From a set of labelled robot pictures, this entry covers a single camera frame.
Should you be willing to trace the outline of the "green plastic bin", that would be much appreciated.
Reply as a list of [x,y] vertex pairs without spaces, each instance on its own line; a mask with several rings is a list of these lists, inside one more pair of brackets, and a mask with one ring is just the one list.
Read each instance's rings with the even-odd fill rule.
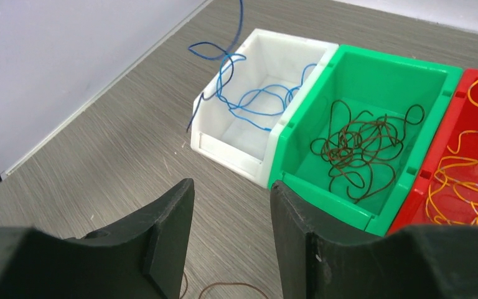
[[269,183],[383,236],[463,69],[342,45],[281,132]]

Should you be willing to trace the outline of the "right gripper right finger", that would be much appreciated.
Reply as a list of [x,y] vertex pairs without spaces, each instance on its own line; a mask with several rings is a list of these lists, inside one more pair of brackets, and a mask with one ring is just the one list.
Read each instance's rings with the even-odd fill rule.
[[478,227],[411,225],[379,237],[270,192],[285,298],[478,298]]

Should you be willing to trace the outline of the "red plastic bin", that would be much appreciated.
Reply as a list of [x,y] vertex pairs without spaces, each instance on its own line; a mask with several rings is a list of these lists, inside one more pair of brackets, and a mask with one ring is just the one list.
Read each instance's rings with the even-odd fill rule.
[[410,224],[478,225],[478,70],[467,69],[388,233]]

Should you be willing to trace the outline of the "white plastic bin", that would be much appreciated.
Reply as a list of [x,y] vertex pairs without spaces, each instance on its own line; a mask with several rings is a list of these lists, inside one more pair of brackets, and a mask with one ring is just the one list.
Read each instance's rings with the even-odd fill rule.
[[195,98],[190,147],[261,186],[282,130],[339,46],[255,29]]

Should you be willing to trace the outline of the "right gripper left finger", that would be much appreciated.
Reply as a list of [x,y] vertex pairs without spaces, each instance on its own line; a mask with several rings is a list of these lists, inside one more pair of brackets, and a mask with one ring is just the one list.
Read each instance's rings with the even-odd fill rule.
[[0,227],[0,298],[179,298],[194,197],[183,179],[80,239]]

